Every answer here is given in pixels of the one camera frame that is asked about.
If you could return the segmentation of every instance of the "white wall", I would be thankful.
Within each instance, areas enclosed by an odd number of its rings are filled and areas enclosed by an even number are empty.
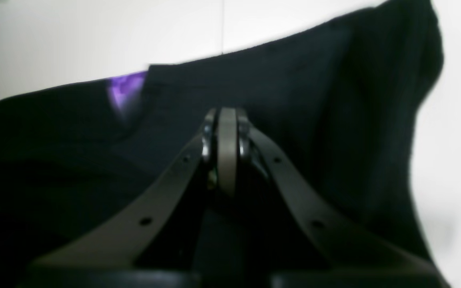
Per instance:
[[[0,99],[236,51],[382,0],[0,0]],[[413,197],[461,288],[461,1],[434,0],[445,66],[423,104]]]

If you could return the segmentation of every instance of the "screw hole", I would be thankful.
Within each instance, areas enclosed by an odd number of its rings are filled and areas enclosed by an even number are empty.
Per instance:
[[[141,226],[147,226],[150,223],[152,223],[152,218],[150,218],[150,217],[143,218],[143,219],[140,220],[140,225]]]
[[[313,220],[311,222],[311,225],[314,227],[314,228],[318,228],[318,229],[323,229],[325,228],[325,224],[320,221],[320,220]]]

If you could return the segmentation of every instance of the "black cloth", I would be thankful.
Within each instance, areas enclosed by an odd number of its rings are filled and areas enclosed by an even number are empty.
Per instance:
[[[310,184],[369,231],[431,260],[413,211],[417,108],[443,65],[429,0],[389,0],[287,38],[152,65],[119,122],[107,80],[0,101],[0,204],[72,239],[124,208],[212,107],[241,106]]]

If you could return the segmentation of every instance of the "metal strap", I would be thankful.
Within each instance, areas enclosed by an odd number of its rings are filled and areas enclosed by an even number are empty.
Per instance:
[[[434,266],[354,224],[316,193],[275,142],[252,127],[250,139],[299,228],[334,268],[437,274]]]
[[[198,134],[159,179],[121,212],[32,266],[131,268],[174,212],[201,156],[202,135]]]

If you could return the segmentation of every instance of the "purple lining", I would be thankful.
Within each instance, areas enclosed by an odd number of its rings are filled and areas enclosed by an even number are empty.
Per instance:
[[[122,111],[124,105],[139,91],[145,82],[147,71],[110,78],[109,97],[115,108]]]

